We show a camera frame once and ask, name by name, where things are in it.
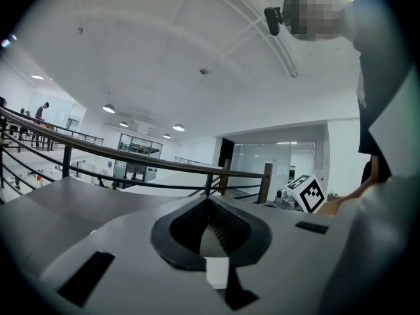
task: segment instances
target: window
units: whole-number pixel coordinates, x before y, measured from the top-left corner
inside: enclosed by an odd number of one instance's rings
[[[137,138],[135,136],[121,134],[118,149],[129,153],[147,156],[149,158],[160,159],[163,144],[150,140]],[[127,163],[125,165],[115,164],[114,176],[125,177],[126,179],[140,180],[148,182],[155,179],[157,169],[154,167],[146,167]],[[120,188],[128,188],[129,185],[120,186]]]
[[[71,131],[77,131],[77,129],[79,128],[79,123],[80,121],[69,119],[67,120],[66,128]]]

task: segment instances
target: person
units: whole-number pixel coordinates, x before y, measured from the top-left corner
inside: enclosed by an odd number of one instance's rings
[[[99,186],[102,187],[102,188],[105,188],[105,185],[104,185],[102,179],[98,177],[98,181],[99,181]]]
[[[343,203],[359,198],[391,173],[369,128],[387,107],[408,74],[411,57],[398,23],[383,0],[284,0],[282,21],[303,41],[336,39],[352,42],[360,53],[356,90],[360,112],[359,152],[371,156],[370,176],[353,193],[325,203],[321,215],[335,215]]]
[[[45,110],[46,108],[49,108],[50,104],[48,102],[46,102],[44,105],[38,107],[38,110],[35,113],[35,119],[38,120],[42,120],[45,121],[45,119],[42,118],[42,112],[43,110]],[[39,147],[39,135],[32,135],[32,141],[31,141],[31,147],[33,146],[33,140],[36,139],[36,146]]]

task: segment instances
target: white tag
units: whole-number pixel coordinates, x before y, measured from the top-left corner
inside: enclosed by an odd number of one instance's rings
[[[229,258],[205,258],[205,278],[214,289],[228,287]]]

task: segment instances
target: railing post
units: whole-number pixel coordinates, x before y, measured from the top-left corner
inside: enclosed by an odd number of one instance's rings
[[[1,123],[1,138],[5,138],[5,131],[6,131],[7,119],[3,117],[3,122]]]
[[[70,176],[70,160],[72,158],[72,147],[64,147],[64,157],[63,157],[63,178]]]
[[[257,204],[262,204],[262,203],[267,202],[272,172],[273,172],[273,164],[267,162],[264,168],[264,177],[261,180],[261,187],[260,187],[260,193],[258,195]]]
[[[230,162],[231,162],[231,160],[225,159],[223,170],[225,170],[225,171],[230,170]],[[220,177],[219,186],[228,186],[228,183],[229,183],[229,177],[228,176],[221,176]],[[222,190],[219,190],[219,191],[220,191],[220,194],[222,196],[224,196],[224,194],[226,193],[226,189],[222,189]]]
[[[213,182],[213,176],[211,174],[208,174],[208,176],[207,176],[207,183],[205,184],[205,194],[207,196],[210,196],[211,183],[212,182]]]
[[[22,141],[22,127],[19,128],[18,140]],[[20,145],[18,144],[18,153],[20,153]]]
[[[5,188],[5,182],[3,181],[3,141],[1,141],[0,145],[0,182],[1,182],[1,188]]]

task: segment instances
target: ceiling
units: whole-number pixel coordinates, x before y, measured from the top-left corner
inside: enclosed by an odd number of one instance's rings
[[[64,92],[44,70],[42,70],[32,57],[22,48],[19,39],[12,41],[12,45],[2,51],[1,58],[22,78],[25,79],[37,92],[55,96],[57,98],[75,101]]]
[[[31,82],[65,90],[111,125],[143,121],[154,127],[149,135],[181,141],[197,137],[212,108],[233,108],[269,79],[357,68],[344,39],[305,43],[283,29],[269,36],[261,16],[270,5],[282,0],[39,0],[15,34],[47,76]],[[24,58],[14,64],[36,71]],[[176,123],[186,131],[174,131]]]

